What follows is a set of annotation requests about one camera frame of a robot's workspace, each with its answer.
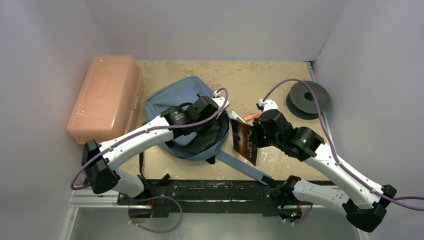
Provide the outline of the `black filament spool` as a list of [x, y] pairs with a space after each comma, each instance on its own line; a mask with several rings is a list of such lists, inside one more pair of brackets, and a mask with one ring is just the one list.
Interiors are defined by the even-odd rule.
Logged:
[[320, 111], [317, 110], [312, 92], [301, 82], [295, 83], [286, 97], [286, 105], [289, 111], [303, 120], [319, 118], [319, 113], [326, 111], [331, 106], [331, 97], [327, 90], [320, 84], [306, 81], [312, 89], [318, 102]]

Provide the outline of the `pink plastic storage box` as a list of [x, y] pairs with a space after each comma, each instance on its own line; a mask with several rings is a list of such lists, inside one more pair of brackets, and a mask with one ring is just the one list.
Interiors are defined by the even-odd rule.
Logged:
[[128, 133], [143, 85], [142, 70], [133, 56], [94, 56], [66, 130], [80, 145]]

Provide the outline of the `aluminium frame rails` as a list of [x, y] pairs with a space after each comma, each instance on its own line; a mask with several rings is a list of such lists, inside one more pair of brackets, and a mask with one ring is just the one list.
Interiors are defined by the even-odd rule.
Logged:
[[306, 201], [341, 212], [357, 228], [370, 230], [357, 208], [364, 192], [343, 178], [339, 189], [313, 184], [291, 176], [283, 185], [264, 172], [221, 150], [232, 120], [226, 113], [230, 104], [219, 91], [212, 91], [196, 76], [178, 80], [155, 92], [145, 103], [147, 122], [129, 131], [133, 102], [141, 83], [141, 68], [128, 56], [102, 56], [92, 61], [67, 130], [77, 142], [84, 142], [81, 171], [94, 194], [116, 191], [129, 200], [129, 223], [139, 227], [136, 207], [148, 203], [153, 216], [159, 216], [166, 201], [181, 203], [163, 189], [169, 175], [150, 184], [141, 175], [120, 171], [128, 159], [161, 145], [181, 159], [213, 161], [219, 159], [253, 178], [264, 187], [259, 195], [276, 193], [276, 201]]

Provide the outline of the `blue grey backpack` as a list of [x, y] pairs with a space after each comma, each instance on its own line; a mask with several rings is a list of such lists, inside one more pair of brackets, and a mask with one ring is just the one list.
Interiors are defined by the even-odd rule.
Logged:
[[[213, 96], [213, 90], [197, 76], [183, 78], [156, 91], [144, 102], [146, 120], [152, 121], [169, 107], [194, 103], [198, 99], [197, 94]], [[230, 118], [224, 111], [208, 129], [205, 137], [194, 132], [173, 141], [161, 143], [159, 147], [187, 161], [207, 161], [214, 164], [215, 159], [219, 159], [263, 185], [275, 186], [276, 181], [271, 176], [221, 150], [228, 139], [229, 131]]]

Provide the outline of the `orange marker pen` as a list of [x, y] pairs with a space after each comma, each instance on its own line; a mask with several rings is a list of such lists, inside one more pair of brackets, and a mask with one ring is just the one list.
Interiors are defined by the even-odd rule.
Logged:
[[257, 118], [259, 116], [259, 113], [255, 112], [255, 113], [251, 113], [249, 115], [244, 116], [242, 119], [245, 122], [251, 122], [253, 121], [255, 118]]

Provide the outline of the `teal white stapler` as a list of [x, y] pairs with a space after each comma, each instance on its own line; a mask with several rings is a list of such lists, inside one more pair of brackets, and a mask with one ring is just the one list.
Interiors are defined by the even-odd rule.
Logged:
[[229, 113], [228, 113], [228, 116], [229, 116], [229, 118], [230, 118], [230, 119], [232, 119], [232, 120], [237, 120], [237, 121], [239, 121], [239, 122], [246, 123], [246, 121], [245, 121], [242, 117], [240, 117], [240, 116], [239, 116], [236, 112], [234, 112], [234, 111], [229, 112]]

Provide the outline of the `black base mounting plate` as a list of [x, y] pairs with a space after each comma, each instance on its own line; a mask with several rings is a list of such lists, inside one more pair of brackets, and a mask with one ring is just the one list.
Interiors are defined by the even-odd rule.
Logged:
[[179, 212], [260, 214], [292, 222], [307, 216], [311, 203], [297, 200], [284, 184], [277, 181], [265, 186], [254, 180], [152, 180], [145, 183], [145, 191], [137, 197], [119, 193], [117, 203], [135, 210], [145, 207], [154, 218]]

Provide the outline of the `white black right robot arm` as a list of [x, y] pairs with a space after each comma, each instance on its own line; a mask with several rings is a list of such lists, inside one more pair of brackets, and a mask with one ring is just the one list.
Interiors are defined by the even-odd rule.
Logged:
[[321, 186], [289, 176], [280, 188], [282, 200], [288, 204], [296, 200], [332, 209], [356, 228], [371, 233], [383, 221], [389, 201], [397, 191], [389, 185], [380, 185], [338, 155], [324, 139], [308, 127], [293, 127], [278, 109], [262, 109], [253, 121], [258, 147], [276, 147], [285, 155], [295, 158], [321, 172], [335, 188]]

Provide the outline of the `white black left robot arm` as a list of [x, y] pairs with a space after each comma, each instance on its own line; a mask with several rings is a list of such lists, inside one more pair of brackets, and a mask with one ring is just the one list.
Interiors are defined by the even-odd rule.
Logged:
[[180, 136], [206, 131], [230, 102], [223, 96], [200, 96], [194, 103], [171, 106], [145, 125], [115, 139], [83, 145], [82, 171], [94, 194], [121, 192], [138, 205], [146, 203], [149, 191], [140, 177], [120, 171], [130, 158]]

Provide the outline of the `dark brown book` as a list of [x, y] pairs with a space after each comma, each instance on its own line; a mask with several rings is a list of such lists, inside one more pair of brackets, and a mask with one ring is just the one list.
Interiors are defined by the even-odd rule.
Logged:
[[236, 119], [231, 119], [230, 125], [233, 149], [251, 164], [256, 166], [258, 160], [258, 148], [255, 142], [253, 126]]

